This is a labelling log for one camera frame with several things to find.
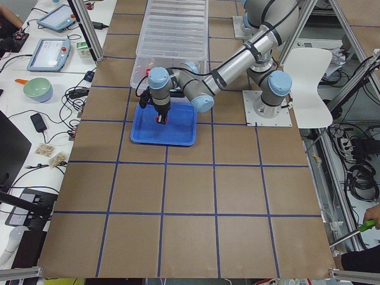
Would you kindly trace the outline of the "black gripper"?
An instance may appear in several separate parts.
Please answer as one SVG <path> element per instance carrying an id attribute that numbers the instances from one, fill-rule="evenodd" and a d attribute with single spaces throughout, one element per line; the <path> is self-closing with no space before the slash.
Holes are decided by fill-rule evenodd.
<path id="1" fill-rule="evenodd" d="M 170 101 L 165 104 L 153 103 L 153 106 L 158 113 L 157 122 L 162 123 L 163 121 L 164 125 L 167 124 L 167 114 L 170 110 Z"/>

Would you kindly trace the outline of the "person hand at edge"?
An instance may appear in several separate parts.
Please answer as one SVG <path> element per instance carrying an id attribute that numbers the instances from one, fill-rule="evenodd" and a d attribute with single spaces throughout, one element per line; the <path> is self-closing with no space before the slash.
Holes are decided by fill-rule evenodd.
<path id="1" fill-rule="evenodd" d="M 368 208 L 365 211 L 363 222 L 366 222 L 368 220 L 375 220 L 376 221 L 375 229 L 376 230 L 380 229 L 380 223 L 379 223 L 379 220 L 380 220 L 380 205 L 379 204 L 376 205 L 376 206 L 373 206 L 371 208 Z"/>

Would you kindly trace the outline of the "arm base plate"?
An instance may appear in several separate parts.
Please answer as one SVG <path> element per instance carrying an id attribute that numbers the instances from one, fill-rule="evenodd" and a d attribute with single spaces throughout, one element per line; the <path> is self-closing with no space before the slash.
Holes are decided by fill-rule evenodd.
<path id="1" fill-rule="evenodd" d="M 252 37 L 252 30 L 251 28 L 245 27 L 244 19 L 244 15 L 232 17 L 234 34 L 237 39 L 248 39 Z"/>
<path id="2" fill-rule="evenodd" d="M 292 127 L 286 98 L 279 106 L 267 106 L 261 99 L 262 91 L 244 90 L 243 103 L 247 126 Z"/>

